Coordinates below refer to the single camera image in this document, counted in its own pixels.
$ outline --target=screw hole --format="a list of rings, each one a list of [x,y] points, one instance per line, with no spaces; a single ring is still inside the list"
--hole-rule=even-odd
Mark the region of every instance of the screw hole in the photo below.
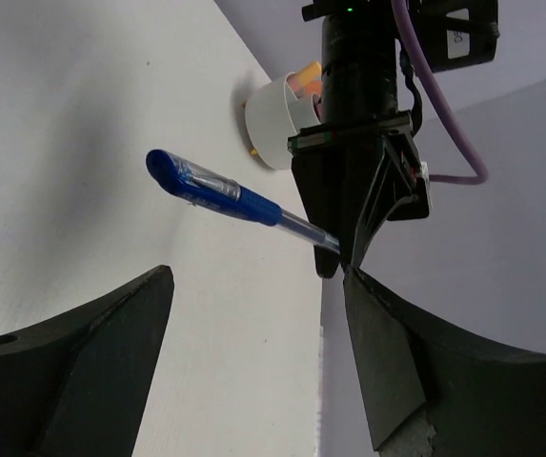
[[[18,336],[16,335],[0,335],[0,346],[13,343],[16,340],[18,340]]]

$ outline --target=black curved bracket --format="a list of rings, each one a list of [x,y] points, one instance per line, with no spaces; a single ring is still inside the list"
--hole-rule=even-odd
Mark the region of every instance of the black curved bracket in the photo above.
[[[381,457],[546,455],[546,355],[458,328],[358,269],[344,288]]]
[[[0,456],[130,456],[172,295],[158,267],[0,336]]]

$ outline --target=blue pen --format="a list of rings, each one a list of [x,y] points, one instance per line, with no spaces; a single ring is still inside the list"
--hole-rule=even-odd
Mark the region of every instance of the blue pen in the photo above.
[[[152,178],[171,195],[237,219],[279,227],[315,246],[340,251],[338,240],[324,229],[231,179],[162,149],[151,150],[146,165]]]

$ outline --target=cable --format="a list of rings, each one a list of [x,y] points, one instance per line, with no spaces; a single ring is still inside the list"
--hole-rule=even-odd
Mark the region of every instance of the cable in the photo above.
[[[455,142],[461,155],[463,155],[467,163],[470,164],[475,172],[475,176],[432,174],[430,175],[430,181],[468,186],[484,183],[489,178],[489,171],[486,169],[486,165],[484,165],[484,162],[475,150],[474,145],[472,145],[472,142],[465,134],[465,131],[456,120],[451,107],[449,107],[442,90],[434,78],[432,69],[418,42],[415,28],[413,27],[413,22],[410,18],[410,13],[408,12],[407,0],[391,1],[397,30],[399,31],[399,36],[402,40],[402,46],[405,47],[410,56],[413,66],[415,67],[416,76],[421,80],[423,89],[425,89],[425,92],[429,96],[435,112],[437,112],[437,115],[440,118],[440,122],[446,131],[448,131],[448,134]]]

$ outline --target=label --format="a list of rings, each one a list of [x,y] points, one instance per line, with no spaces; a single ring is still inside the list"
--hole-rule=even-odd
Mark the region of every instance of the label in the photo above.
[[[463,10],[449,12],[447,17],[454,19],[470,19],[470,11],[467,8]],[[470,34],[461,31],[447,30],[446,39],[448,41],[448,58],[458,59],[470,55]]]

